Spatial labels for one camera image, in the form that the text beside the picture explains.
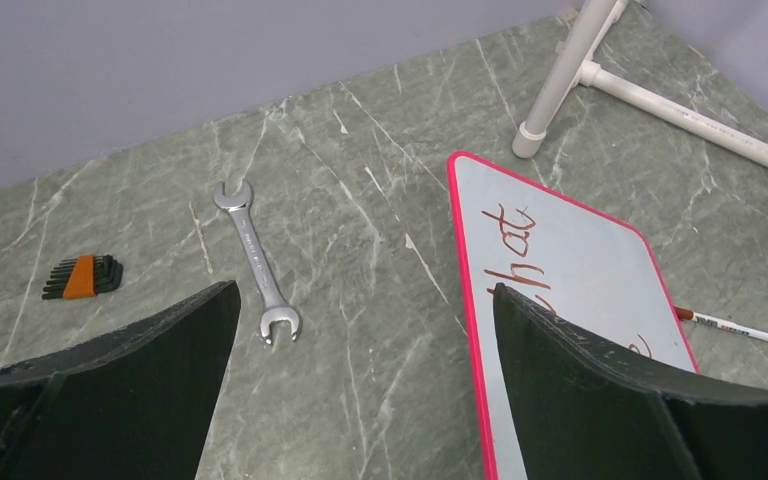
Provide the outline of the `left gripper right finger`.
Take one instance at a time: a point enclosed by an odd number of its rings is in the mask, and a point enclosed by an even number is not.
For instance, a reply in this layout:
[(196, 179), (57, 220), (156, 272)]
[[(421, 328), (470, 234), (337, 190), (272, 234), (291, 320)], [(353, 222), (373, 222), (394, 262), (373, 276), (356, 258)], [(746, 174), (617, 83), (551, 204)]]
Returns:
[(635, 353), (497, 284), (503, 380), (531, 479), (768, 479), (768, 390)]

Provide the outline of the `whiteboard marker white barrel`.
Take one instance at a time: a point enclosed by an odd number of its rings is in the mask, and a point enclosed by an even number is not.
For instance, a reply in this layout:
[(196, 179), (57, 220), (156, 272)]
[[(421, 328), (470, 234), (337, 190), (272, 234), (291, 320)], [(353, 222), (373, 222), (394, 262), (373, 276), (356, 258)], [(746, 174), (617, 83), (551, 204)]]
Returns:
[(695, 312), (695, 322), (700, 325), (705, 325), (711, 328), (727, 331), (730, 333), (738, 334), (741, 336), (749, 337), (752, 339), (760, 340), (768, 343), (768, 332), (758, 330), (752, 327), (740, 325), (730, 320), (725, 320), (717, 317), (713, 317), (706, 314)]

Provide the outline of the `red marker cap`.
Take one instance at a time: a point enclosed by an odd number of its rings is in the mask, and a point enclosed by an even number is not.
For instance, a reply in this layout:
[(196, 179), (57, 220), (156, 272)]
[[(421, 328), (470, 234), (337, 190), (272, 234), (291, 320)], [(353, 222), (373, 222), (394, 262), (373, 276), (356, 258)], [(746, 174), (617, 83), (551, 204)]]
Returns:
[(682, 320), (682, 321), (694, 321), (695, 320), (695, 313), (690, 309), (685, 309), (681, 307), (675, 306), (673, 308), (676, 316)]

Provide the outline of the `red framed whiteboard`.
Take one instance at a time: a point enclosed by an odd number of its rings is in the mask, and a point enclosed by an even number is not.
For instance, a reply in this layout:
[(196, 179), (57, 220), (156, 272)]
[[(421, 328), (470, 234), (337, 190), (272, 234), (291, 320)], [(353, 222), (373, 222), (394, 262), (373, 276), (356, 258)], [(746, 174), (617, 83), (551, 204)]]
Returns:
[(638, 354), (698, 371), (637, 229), (469, 152), (453, 153), (447, 171), (487, 478), (526, 475), (497, 350), (496, 284)]

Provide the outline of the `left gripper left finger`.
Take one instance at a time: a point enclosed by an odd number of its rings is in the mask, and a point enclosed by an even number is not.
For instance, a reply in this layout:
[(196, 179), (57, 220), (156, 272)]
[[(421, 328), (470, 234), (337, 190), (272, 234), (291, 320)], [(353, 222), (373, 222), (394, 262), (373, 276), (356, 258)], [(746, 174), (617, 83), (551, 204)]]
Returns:
[(0, 368), (0, 479), (192, 479), (241, 309), (223, 281)]

